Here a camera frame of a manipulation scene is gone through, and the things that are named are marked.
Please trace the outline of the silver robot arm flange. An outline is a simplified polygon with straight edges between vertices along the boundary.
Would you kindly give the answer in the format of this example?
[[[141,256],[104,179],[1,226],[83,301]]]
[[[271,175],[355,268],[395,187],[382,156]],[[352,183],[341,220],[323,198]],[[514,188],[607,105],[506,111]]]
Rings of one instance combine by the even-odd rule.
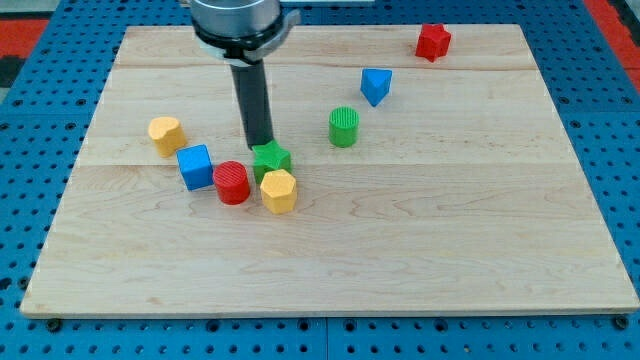
[[[236,67],[261,63],[301,21],[298,10],[284,11],[279,0],[190,0],[189,7],[200,47]]]

